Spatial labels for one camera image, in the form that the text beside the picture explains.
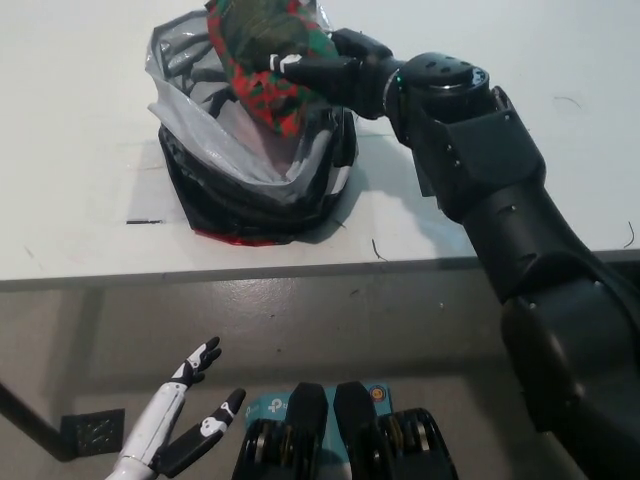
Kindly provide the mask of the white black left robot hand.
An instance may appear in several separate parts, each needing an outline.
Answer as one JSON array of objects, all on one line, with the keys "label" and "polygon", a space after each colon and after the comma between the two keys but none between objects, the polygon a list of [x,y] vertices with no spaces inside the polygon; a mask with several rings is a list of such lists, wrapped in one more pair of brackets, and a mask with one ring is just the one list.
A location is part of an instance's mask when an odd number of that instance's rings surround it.
[{"label": "white black left robot hand", "polygon": [[246,397],[235,389],[212,413],[176,440],[170,439],[186,393],[205,378],[221,355],[220,338],[199,345],[152,396],[119,452],[108,480],[173,479],[207,454],[226,434]]}]

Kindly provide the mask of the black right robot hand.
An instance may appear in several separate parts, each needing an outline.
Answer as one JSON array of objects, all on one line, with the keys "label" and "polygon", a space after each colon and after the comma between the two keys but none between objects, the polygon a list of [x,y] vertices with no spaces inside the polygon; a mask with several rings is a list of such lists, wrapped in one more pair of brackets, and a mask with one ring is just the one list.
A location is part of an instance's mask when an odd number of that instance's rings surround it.
[{"label": "black right robot hand", "polygon": [[272,54],[263,65],[365,119],[384,116],[391,81],[403,62],[387,46],[358,31],[342,28],[331,32],[329,39],[336,57]]}]

